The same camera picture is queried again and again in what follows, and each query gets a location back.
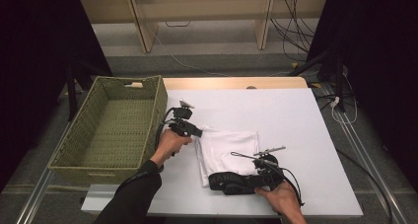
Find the wicker basket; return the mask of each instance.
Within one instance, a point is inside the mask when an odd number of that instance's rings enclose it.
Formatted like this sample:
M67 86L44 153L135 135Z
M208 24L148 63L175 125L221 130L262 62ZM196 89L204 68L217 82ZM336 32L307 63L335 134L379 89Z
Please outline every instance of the wicker basket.
M49 169L72 183L122 183L154 154L167 99L161 76L97 77Z

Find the white table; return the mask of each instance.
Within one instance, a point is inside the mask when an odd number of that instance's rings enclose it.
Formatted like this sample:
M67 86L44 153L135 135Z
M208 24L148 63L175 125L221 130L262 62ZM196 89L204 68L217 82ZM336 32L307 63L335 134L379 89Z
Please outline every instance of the white table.
M195 106L190 122L227 130L259 132L260 150L291 170L301 186L306 216L359 217L363 212L338 159L310 89L168 90L168 107L183 99ZM184 146L162 172L149 215L277 217L267 201L252 195L226 196L202 188L195 148ZM92 185L83 211L98 214L117 186Z

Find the cable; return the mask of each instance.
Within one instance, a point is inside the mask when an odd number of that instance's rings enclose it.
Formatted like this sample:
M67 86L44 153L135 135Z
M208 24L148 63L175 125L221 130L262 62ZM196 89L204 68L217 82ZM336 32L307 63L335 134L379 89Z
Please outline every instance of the cable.
M351 91L353 91L353 88L351 87L350 81L348 81L347 76L346 76L346 75L344 75L344 77L345 77L345 79L346 79L346 81L347 81L347 83L348 83L348 86L350 86ZM334 114L334 107L332 107L332 111L331 111L332 118L333 118L335 121L337 121L337 122L339 122L339 123L342 123L342 124L347 124L347 123L353 123L353 122L355 122L355 121L357 120L357 113L358 113L356 97L353 97L353 100L354 100L354 109L355 109L355 114L354 114L354 118L353 118L353 120L345 122L345 121L341 121L341 120L337 119L337 118L335 117L335 114Z
M264 163L264 164L267 165L271 170L275 171L277 174L281 175L281 172L276 167L274 167L273 165L270 165L268 163ZM287 177L283 176L283 178L292 187L292 189L295 191L296 198L299 202L299 205L303 206L304 203L302 202L301 189L299 187L298 181L296 180L295 176L289 170L287 170L285 168L280 168L280 169L284 170L284 171L287 171L288 173L290 173L292 175L293 179L296 182L297 187L295 187L295 185L293 185L293 183Z
M277 20L276 19L274 19L274 21L275 21L275 24L278 26L278 27L280 27L280 28L282 28L283 30L286 30L286 28L285 27L283 27L282 25L280 25L278 22L277 22ZM292 31L292 30L289 30L288 31L289 33L292 33L292 34L297 34L298 32L295 32L295 31ZM306 34L306 36L307 37L314 37L314 35L309 35L309 34Z
M273 26L274 26L274 28L276 29L276 31L277 31L277 33L283 38L283 40L282 40L282 47L283 47L283 52L284 52L284 54L288 57L288 58L290 58L290 59L293 59L293 60L296 60L296 61L305 61L305 60L303 60L303 59L297 59L297 58L294 58L294 57L291 57L287 52L286 52L286 47L285 47L285 41L288 41L290 44L292 44L292 45L294 45L295 47L297 47L297 48L299 48L299 49L301 49L302 51L304 51L304 52L306 52L306 53L308 53L308 51L306 50L306 49L304 49L304 48L302 48L301 46L299 46L298 44L296 44L292 39L290 39L289 37L287 37L287 32L285 32L285 33L283 33L275 24L274 24L274 22L273 22L273 20L270 20L272 23L273 23Z
M273 26L274 26L274 28L276 29L276 31L277 31L277 33L283 38L283 40L286 40L286 41L288 41L290 44L292 44L292 45L294 45L295 47L297 47L298 49L300 49L300 50L302 50L303 52L306 52L306 53L308 53L308 50L307 49L305 49L305 48L303 48L303 47L301 47L300 45L298 45L296 42L294 42L291 38L289 38L288 36L287 36L287 32L289 32L289 33L294 33L294 34L297 34L297 32L294 32L294 31L291 31L291 30L289 30L289 26L288 26L288 28L285 28L285 27L283 27L283 26L281 26L278 22L277 22L277 20L270 20L270 22L273 24Z
M327 104L325 104L325 106L323 106L322 108L320 108L320 111L322 112L322 110L324 109L324 108L326 108L329 104L331 104L332 103L332 101L328 101L328 103Z
M166 114L164 114L164 116L163 116L163 120L162 120L162 122L159 124L159 126L158 126L158 128L157 128L156 141L155 141L155 143L154 143L154 147L155 147L155 150L156 150L156 151L157 151L157 148L158 148L158 144L160 143L160 136L161 136L161 133L163 132L164 125L166 125L166 123L167 123L166 118L167 118L167 116L169 115L169 113L170 113L171 111L173 111L173 110L174 110L174 108L170 108L170 109L166 112Z
M353 94L345 94L343 98L351 98L353 96L354 96ZM328 94L328 95L318 96L318 97L315 97L315 99L316 100L318 100L318 99L329 99L329 100L331 100L331 99L335 99L335 94Z
M305 25L305 27L307 27L307 29L314 34L314 31L311 30L310 27L308 27L308 25L305 23L304 19L301 19L302 23Z
M371 181L375 184L375 186L378 188L379 192L382 194L382 197L384 199L384 202L386 204L387 207L387 213L388 213L388 218L389 218L389 223L393 223L393 214L391 211L391 207L389 204L389 201L387 199L386 194L384 193L383 189L379 186L378 182L376 181L376 179L372 176L372 174L366 170L362 165L360 165L358 162L356 162L353 158L351 158L350 156L348 156L347 154L345 154L343 151L339 150L338 148L335 148L335 150L341 154L342 156L344 156L346 159L348 159L351 163L353 163L354 165L356 165L356 167L360 168L363 172L366 173L366 175L368 175L368 177L371 179Z
M285 3L286 3L286 6L288 7L289 13L290 13L290 15L291 15L291 17L292 17L292 18L291 18L291 21L292 21L292 20L293 20L293 21L295 21L295 25L296 25L296 28L297 28L297 31L298 31L299 35L300 35L300 34L302 34L302 36L304 37L305 41L306 41L306 42L308 42L308 40L307 40L307 39L306 39L306 37L305 37L304 32L302 31L302 29L301 29L301 27L299 26L298 21L297 21L297 19L296 19L296 3L298 2L298 0L293 0L293 3L294 3L294 6L293 6L294 12L292 12L292 9L291 9L291 7L290 7L290 5L289 5L288 1L287 1L287 0L284 0L284 1L285 1ZM308 49L306 48L306 46L304 45L304 42L302 41L302 39L301 39L301 43L302 43L302 45L304 46L304 48L305 48L306 50L308 50Z

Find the floor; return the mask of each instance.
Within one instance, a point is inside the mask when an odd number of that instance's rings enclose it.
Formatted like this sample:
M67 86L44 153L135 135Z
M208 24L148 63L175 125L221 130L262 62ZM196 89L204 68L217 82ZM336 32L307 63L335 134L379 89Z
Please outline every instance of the floor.
M287 26L288 20L281 20ZM311 30L317 20L306 20ZM304 33L310 31L302 26ZM255 43L251 21L181 22L160 23L157 39L151 53L143 53L133 25L94 25L95 33L115 76L147 76L162 74L164 77L210 76L280 76L292 71L292 64L301 64L306 57L300 49L283 41L270 23L266 48L259 50ZM301 37L287 33L298 45ZM315 83L317 67L302 76ZM354 98L345 101L347 121L341 123L329 106L324 95L332 94L332 83L318 85L313 92L318 97L318 108L327 125L334 145L356 158L353 144L347 138L345 125L352 126L358 138L382 173L384 183L396 200L404 217L397 223L418 223L418 195L407 179L381 146L368 117ZM350 85L345 85L346 93ZM62 132L68 125L68 100L65 88L59 97L59 106L38 141L30 150L14 176L0 195L0 223L16 223L26 201L54 151ZM354 219L310 218L309 223L388 223L384 205L379 199L366 174L345 157L340 156L350 184L358 197L364 216ZM95 216L80 210L88 186L73 185L53 176L47 192L37 207L32 223L92 223ZM255 219L220 218L167 218L167 224L183 223L263 223Z

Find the white cloth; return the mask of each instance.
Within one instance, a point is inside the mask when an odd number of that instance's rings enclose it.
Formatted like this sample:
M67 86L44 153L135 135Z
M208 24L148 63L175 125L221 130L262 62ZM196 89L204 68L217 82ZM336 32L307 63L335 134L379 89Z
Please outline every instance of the white cloth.
M231 155L238 152L252 156L258 152L258 133L254 131L226 131L201 127L202 137L195 139L196 155L203 187L209 186L213 173L234 172L256 175L257 170L249 158Z

